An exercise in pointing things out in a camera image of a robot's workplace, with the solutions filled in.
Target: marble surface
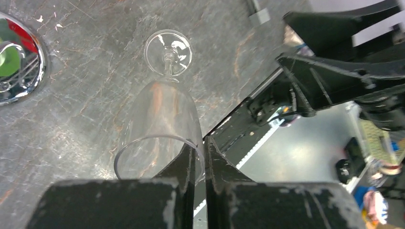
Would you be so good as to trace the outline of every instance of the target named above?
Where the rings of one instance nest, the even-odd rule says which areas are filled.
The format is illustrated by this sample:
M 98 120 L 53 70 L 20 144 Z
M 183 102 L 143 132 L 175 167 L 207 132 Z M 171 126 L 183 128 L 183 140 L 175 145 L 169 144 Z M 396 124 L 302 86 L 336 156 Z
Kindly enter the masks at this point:
M 155 31 L 190 39 L 195 58 L 179 79 L 205 135 L 276 69 L 282 16 L 309 9 L 305 0 L 259 3 L 271 20 L 253 28 L 245 0 L 0 0 L 42 36 L 52 62 L 41 91 L 0 108 L 1 228 L 23 228 L 54 181 L 115 178 L 123 119 L 159 78 L 143 59 Z

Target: glass rim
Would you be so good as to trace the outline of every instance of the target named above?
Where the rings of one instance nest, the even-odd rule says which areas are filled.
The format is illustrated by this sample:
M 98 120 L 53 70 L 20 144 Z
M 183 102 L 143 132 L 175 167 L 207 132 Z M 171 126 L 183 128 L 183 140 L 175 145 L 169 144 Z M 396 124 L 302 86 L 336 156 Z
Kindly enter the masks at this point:
M 185 144 L 187 144 L 187 145 L 189 145 L 190 147 L 192 147 L 193 149 L 195 149 L 195 151 L 197 152 L 197 155 L 198 155 L 198 158 L 200 159 L 200 164 L 201 164 L 201 173 L 198 175 L 198 178 L 194 181 L 194 183 L 195 184 L 197 184 L 199 181 L 200 181 L 200 179 L 202 178 L 202 176 L 203 176 L 203 174 L 204 174 L 204 170 L 205 170 L 205 158 L 204 158 L 204 155 L 203 155 L 203 153 L 201 152 L 201 150 L 193 143 L 193 142 L 191 142 L 191 141 L 189 141 L 189 140 L 187 140 L 187 139 L 184 139 L 184 138 L 181 138 L 181 137 L 179 137 L 179 136 L 175 136 L 175 135 L 167 135 L 167 134 L 159 134 L 159 135 L 146 135 L 146 136 L 144 136 L 144 137 L 140 137 L 140 138 L 137 138 L 137 139 L 135 139 L 135 140 L 133 140 L 133 141 L 131 141 L 131 142 L 129 142 L 128 144 L 126 144 L 124 147 L 122 147 L 119 151 L 118 151 L 118 153 L 117 153 L 117 155 L 115 156 L 115 158 L 114 158 L 114 172 L 115 172 L 115 175 L 117 176 L 117 178 L 118 179 L 122 179 L 122 177 L 119 175 L 119 172 L 118 172 L 118 161 L 119 161 L 119 158 L 121 157 L 121 155 L 122 155 L 122 153 L 123 152 L 125 152 L 125 150 L 128 148 L 128 147 L 130 147 L 130 146 L 132 146 L 132 145 L 134 145 L 135 143 L 137 143 L 137 142 L 140 142 L 140 141 L 143 141 L 143 140 L 146 140 L 146 139 L 151 139 L 151 138 L 170 138 L 170 139 L 174 139 L 174 140 L 177 140 L 177 141 L 181 141 L 181 142 L 183 142 L 183 143 L 185 143 Z

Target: red object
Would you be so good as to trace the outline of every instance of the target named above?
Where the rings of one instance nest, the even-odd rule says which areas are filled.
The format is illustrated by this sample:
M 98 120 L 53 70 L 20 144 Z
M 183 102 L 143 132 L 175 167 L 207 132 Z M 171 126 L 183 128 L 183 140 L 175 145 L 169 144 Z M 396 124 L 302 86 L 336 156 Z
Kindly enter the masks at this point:
M 20 37 L 21 43 L 24 46 L 24 48 L 28 49 L 31 52 L 38 53 L 38 50 L 35 46 L 35 42 L 32 39 L 32 37 L 16 23 L 14 23 L 8 19 L 6 19 L 6 20 L 7 20 L 7 23 L 9 24 L 9 28 Z

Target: green object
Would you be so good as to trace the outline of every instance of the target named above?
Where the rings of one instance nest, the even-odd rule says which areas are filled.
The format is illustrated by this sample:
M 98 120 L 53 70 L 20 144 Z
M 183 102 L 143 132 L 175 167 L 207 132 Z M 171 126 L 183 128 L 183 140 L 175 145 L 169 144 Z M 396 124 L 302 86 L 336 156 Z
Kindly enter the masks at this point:
M 0 54 L 0 63 L 0 77 L 13 75 L 20 68 L 19 52 L 14 47 L 7 48 Z

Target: sink drain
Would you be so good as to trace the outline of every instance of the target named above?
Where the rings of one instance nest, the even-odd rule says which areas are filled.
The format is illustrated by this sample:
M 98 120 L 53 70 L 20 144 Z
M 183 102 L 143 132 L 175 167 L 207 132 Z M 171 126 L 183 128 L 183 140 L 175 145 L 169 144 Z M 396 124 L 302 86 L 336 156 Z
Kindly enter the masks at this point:
M 33 32 L 0 12 L 0 106 L 37 89 L 47 67 L 44 45 Z

